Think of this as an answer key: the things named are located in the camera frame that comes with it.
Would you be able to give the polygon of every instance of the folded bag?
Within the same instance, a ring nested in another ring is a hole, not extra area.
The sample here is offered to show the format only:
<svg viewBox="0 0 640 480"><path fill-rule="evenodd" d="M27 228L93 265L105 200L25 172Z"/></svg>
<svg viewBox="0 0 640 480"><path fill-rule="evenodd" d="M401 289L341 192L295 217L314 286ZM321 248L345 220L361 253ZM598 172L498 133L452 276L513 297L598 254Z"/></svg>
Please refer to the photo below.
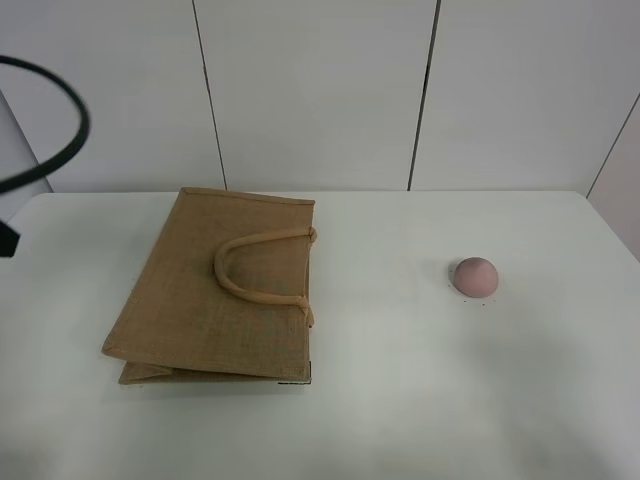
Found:
<svg viewBox="0 0 640 480"><path fill-rule="evenodd" d="M102 347L119 382L309 383L314 203L182 189Z"/></svg>

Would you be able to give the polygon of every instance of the rope handle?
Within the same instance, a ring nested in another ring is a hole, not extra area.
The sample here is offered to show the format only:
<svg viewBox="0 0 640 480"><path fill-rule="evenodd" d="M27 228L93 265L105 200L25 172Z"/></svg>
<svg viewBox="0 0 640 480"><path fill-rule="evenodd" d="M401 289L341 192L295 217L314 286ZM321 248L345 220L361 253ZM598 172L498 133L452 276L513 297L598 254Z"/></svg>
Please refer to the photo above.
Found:
<svg viewBox="0 0 640 480"><path fill-rule="evenodd" d="M309 301L306 297L299 295L276 295L273 293L245 290L229 279L224 263L227 254L238 247L253 245L255 243L271 242L274 240L283 240L285 238L306 236L309 236L311 238L311 243L313 243L318 235L313 227L300 227L247 235L246 237L236 238L223 243L216 252L213 263L213 270L216 278L218 279L218 283L220 283L220 285L232 295L242 298L243 300L247 300L248 302L260 303L262 305L295 305L299 307L305 315L308 315L310 309Z"/></svg>

